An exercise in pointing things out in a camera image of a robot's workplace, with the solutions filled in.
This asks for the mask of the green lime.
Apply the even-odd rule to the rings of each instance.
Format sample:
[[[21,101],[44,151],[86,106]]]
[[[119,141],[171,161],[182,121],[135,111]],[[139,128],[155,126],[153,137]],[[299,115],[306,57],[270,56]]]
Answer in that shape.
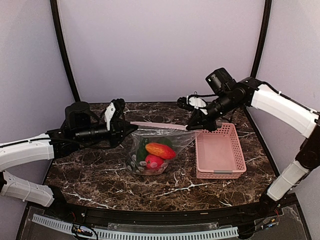
[[[166,138],[166,137],[160,137],[157,141],[157,143],[162,144],[162,145],[166,145],[170,148],[173,147],[173,143],[170,139]]]

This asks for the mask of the red lychee bunch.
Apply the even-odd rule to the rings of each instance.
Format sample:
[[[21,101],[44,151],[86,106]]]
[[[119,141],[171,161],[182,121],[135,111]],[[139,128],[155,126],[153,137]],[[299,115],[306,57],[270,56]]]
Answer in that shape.
[[[160,167],[158,169],[146,169],[144,171],[145,176],[158,176],[161,175],[166,170],[166,167]]]

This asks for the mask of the red orange mango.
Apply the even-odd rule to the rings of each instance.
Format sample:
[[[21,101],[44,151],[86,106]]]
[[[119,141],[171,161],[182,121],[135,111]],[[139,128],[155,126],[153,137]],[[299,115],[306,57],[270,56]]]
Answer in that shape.
[[[145,149],[151,155],[158,156],[165,160],[171,160],[176,157],[176,152],[171,147],[157,142],[148,143]]]

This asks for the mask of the clear zip top bag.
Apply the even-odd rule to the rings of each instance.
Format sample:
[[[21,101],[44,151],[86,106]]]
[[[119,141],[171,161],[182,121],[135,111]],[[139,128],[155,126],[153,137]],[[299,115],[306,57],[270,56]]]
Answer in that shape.
[[[131,149],[124,166],[131,173],[142,176],[158,176],[200,134],[187,130],[184,125],[133,121],[138,129],[130,134]]]

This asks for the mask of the green cucumber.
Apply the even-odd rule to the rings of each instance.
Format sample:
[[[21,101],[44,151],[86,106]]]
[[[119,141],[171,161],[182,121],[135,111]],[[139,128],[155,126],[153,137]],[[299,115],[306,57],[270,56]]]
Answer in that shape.
[[[138,145],[138,149],[136,151],[136,160],[138,162],[142,162],[145,160],[145,158],[147,157],[147,155],[149,154],[148,151],[146,150],[146,145],[149,143],[149,139],[143,137]]]

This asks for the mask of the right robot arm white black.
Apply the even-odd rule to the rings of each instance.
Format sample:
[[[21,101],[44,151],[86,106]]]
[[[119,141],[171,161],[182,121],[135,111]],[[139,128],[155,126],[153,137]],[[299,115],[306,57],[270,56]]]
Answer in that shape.
[[[299,152],[265,190],[255,205],[255,213],[266,217],[279,200],[320,165],[320,113],[277,91],[266,81],[247,77],[236,81],[225,68],[218,68],[206,77],[214,99],[206,103],[201,95],[187,96],[183,103],[192,112],[186,129],[217,129],[216,120],[241,106],[264,111],[297,130],[304,138]]]

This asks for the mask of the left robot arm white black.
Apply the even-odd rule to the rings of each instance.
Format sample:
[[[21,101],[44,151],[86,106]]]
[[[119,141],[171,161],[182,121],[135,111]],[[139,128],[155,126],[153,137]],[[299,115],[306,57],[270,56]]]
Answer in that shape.
[[[41,205],[67,218],[70,206],[58,187],[39,185],[7,170],[27,163],[69,156],[81,148],[109,150],[118,147],[138,126],[126,121],[122,98],[114,99],[97,115],[84,101],[65,108],[65,120],[58,129],[38,136],[0,145],[0,194]]]

